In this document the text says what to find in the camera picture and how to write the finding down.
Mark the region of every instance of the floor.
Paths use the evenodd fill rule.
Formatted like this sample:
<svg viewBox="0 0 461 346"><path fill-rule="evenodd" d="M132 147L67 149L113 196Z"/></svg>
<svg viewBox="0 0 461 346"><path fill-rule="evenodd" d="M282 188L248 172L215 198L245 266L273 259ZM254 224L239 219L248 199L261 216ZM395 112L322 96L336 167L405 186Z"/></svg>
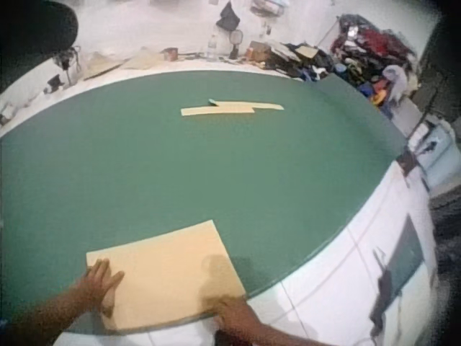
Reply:
<svg viewBox="0 0 461 346"><path fill-rule="evenodd" d="M213 65L211 68L235 67ZM20 110L0 130L0 136L62 99L141 74L146 73L114 71L111 76L79 83L48 99L38 99L36 104ZM373 251L384 254L385 263L409 215L421 242L424 263L402 289L401 298L395 299L385 312L382 339L384 345L412 345L429 318L431 307L427 301L430 301L430 282L436 263L433 226L427 209L429 196L421 178L418 169L404 178L398 165L393 163L363 208L327 247L299 270L249 301L259 318L301 337L337 345L372 345L369 315L378 294L377 279L382 275ZM63 333L55 345L203 346L212 345L215 330L214 322L206 319L123 336Z"/></svg>

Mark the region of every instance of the white floor tile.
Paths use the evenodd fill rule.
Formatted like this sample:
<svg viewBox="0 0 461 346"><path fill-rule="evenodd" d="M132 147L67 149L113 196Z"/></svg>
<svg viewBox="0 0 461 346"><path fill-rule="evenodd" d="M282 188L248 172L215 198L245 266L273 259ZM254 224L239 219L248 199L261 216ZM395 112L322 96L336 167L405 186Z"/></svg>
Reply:
<svg viewBox="0 0 461 346"><path fill-rule="evenodd" d="M398 178L400 173L400 167L397 162L393 162L389 169L386 171L381 183L376 187L375 191L368 198L367 202L359 210L359 212L353 217L353 219L347 225L351 231L351 235L355 241L358 241L371 224L372 220L376 216L380 209L380 206L387 198L390 186L394 179Z"/></svg>
<svg viewBox="0 0 461 346"><path fill-rule="evenodd" d="M372 328L369 319L376 293L357 252L311 297L296 307L309 338L334 345L353 345Z"/></svg>
<svg viewBox="0 0 461 346"><path fill-rule="evenodd" d="M153 346L212 346L218 326L212 318L151 332Z"/></svg>
<svg viewBox="0 0 461 346"><path fill-rule="evenodd" d="M431 309L429 276L422 265L403 287L401 298L385 312L384 345L414 345L429 322Z"/></svg>
<svg viewBox="0 0 461 346"><path fill-rule="evenodd" d="M347 230L343 230L329 245L301 268L282 280L293 305L322 284L324 280L341 264L354 248L354 242Z"/></svg>
<svg viewBox="0 0 461 346"><path fill-rule="evenodd" d="M276 320L272 326L275 329L281 330L287 334L295 335L296 337L308 337L300 319L297 317L296 311L294 310L291 310L291 312L283 316L281 319Z"/></svg>
<svg viewBox="0 0 461 346"><path fill-rule="evenodd" d="M250 299L248 304L256 312L261 322L266 324L272 323L293 309L281 283Z"/></svg>
<svg viewBox="0 0 461 346"><path fill-rule="evenodd" d="M63 333L55 346L152 346L148 333L98 336Z"/></svg>
<svg viewBox="0 0 461 346"><path fill-rule="evenodd" d="M408 204L401 203L395 187L392 186L386 201L382 204L367 232L358 241L357 246L376 291L378 291L377 279L382 275L382 269L375 253L384 265L389 262L402 233L407 215Z"/></svg>

